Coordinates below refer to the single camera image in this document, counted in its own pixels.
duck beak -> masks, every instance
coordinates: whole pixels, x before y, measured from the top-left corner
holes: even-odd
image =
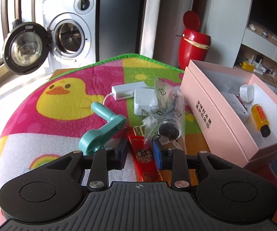
[[[62,86],[55,87],[46,92],[47,95],[65,95],[69,93],[70,91],[65,90]]]

rainbow print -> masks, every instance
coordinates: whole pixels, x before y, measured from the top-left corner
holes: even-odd
[[[30,164],[29,169],[35,169],[38,168],[44,164],[47,164],[57,158],[61,157],[60,155],[55,154],[45,154],[42,156],[37,157],[33,162]]]

bottle with yellow liquid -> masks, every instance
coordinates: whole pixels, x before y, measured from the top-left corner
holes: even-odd
[[[268,137],[271,133],[269,128],[269,121],[263,111],[263,108],[259,104],[255,104],[251,108],[252,116],[255,120],[257,130],[261,132],[263,137]]]

washing machine door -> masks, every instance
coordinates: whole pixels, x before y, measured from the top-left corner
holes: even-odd
[[[34,22],[22,23],[4,41],[4,64],[15,74],[32,73],[44,63],[50,48],[51,37],[44,27]]]

green mat border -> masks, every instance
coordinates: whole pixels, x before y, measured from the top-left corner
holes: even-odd
[[[154,59],[151,59],[149,57],[146,57],[144,55],[139,55],[139,54],[124,54],[124,55],[119,55],[119,56],[116,56],[116,57],[112,57],[112,58],[109,58],[109,59],[106,59],[106,60],[103,60],[103,61],[99,61],[99,62],[96,62],[94,64],[91,64],[91,65],[87,65],[87,66],[84,66],[84,67],[80,67],[80,68],[77,68],[77,69],[74,69],[74,70],[71,70],[71,71],[68,71],[68,72],[65,72],[65,73],[62,73],[52,79],[50,79],[49,81],[45,82],[44,84],[42,84],[41,86],[47,84],[48,82],[51,82],[57,78],[60,78],[64,75],[67,75],[67,74],[71,74],[71,73],[74,73],[74,72],[77,72],[79,70],[82,70],[82,69],[87,69],[87,68],[91,68],[91,67],[94,67],[94,66],[97,66],[97,65],[101,65],[101,64],[104,64],[104,63],[108,63],[108,62],[111,62],[111,61],[118,61],[118,60],[122,60],[122,59],[125,59],[125,58],[133,58],[133,57],[136,57],[136,58],[139,58],[139,59],[143,59],[145,61],[150,61],[150,62],[153,62],[155,64],[159,64],[159,65],[162,65],[162,66],[165,66],[167,68],[170,68],[170,69],[173,69],[175,71],[178,71],[180,73],[184,73],[184,70],[181,70],[181,69],[178,69],[176,67],[173,67],[173,66],[170,66],[170,65],[167,65],[165,63],[162,63],[162,62],[159,62],[159,61],[156,61]]]

